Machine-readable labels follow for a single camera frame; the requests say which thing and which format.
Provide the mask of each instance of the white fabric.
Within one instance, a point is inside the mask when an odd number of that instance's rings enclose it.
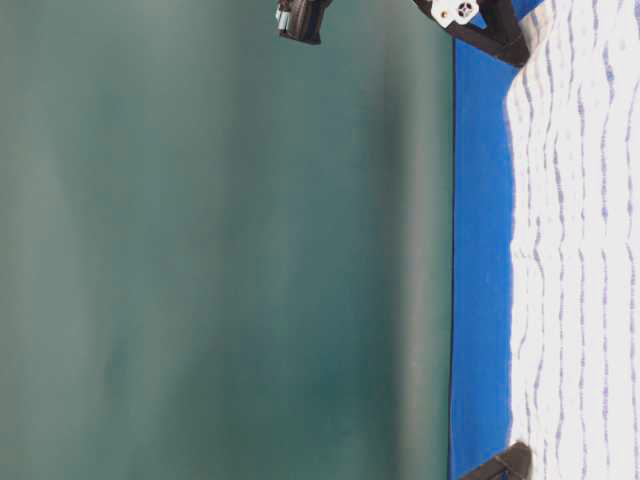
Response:
[[[638,479],[640,0],[546,0],[522,26],[509,441],[533,479]]]

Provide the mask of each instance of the black mount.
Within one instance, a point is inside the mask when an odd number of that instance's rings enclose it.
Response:
[[[420,11],[431,20],[431,0],[413,0]],[[451,23],[445,31],[492,57],[522,67],[529,60],[529,48],[524,40],[511,0],[477,0],[480,14],[487,24],[480,28],[473,24]]]
[[[494,456],[460,480],[525,480],[531,469],[531,449],[522,442]]]

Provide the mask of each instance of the green wall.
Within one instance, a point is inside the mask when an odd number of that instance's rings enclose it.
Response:
[[[0,3],[0,478],[445,477],[450,42],[272,3]]]

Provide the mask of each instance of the black plastic part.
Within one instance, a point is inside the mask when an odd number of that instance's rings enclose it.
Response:
[[[431,0],[413,0],[427,17],[431,15]],[[529,60],[529,47],[518,25],[511,0],[478,0],[480,14],[487,24],[480,28],[472,24],[452,23],[446,31],[483,52],[515,67]]]
[[[483,463],[472,472],[467,473],[460,480],[525,480],[529,478],[531,469],[531,449],[524,443],[518,442],[499,453],[491,460]]]
[[[287,3],[291,17],[287,29],[280,31],[280,36],[318,45],[324,11],[331,0],[289,0]]]

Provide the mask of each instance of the blue fabric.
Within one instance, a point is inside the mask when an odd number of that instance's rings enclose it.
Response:
[[[514,0],[519,18],[540,0]],[[517,70],[456,42],[450,478],[506,446],[513,176],[504,98]]]

